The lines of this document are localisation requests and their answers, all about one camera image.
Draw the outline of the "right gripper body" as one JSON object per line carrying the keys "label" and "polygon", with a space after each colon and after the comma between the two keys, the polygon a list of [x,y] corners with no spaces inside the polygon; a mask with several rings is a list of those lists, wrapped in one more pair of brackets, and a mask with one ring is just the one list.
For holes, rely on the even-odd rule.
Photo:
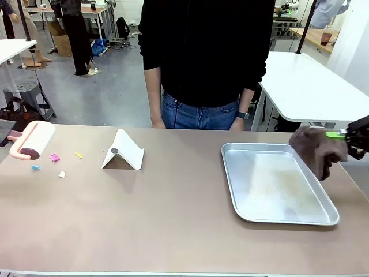
{"label": "right gripper body", "polygon": [[369,116],[351,122],[345,135],[345,141],[348,147],[348,154],[356,160],[364,158],[368,153],[368,122]]}

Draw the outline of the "person's left hand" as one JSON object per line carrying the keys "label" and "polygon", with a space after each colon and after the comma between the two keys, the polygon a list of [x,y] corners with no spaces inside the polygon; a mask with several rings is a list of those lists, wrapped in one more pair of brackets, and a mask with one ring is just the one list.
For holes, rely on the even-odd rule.
{"label": "person's left hand", "polygon": [[236,117],[233,121],[230,131],[244,131],[244,119]]}

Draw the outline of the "person's right hand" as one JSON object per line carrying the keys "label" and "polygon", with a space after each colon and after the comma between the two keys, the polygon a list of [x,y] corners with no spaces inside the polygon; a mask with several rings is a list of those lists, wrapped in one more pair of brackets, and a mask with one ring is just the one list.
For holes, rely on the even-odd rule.
{"label": "person's right hand", "polygon": [[155,129],[165,129],[166,126],[161,118],[160,114],[153,114],[150,116],[152,128]]}

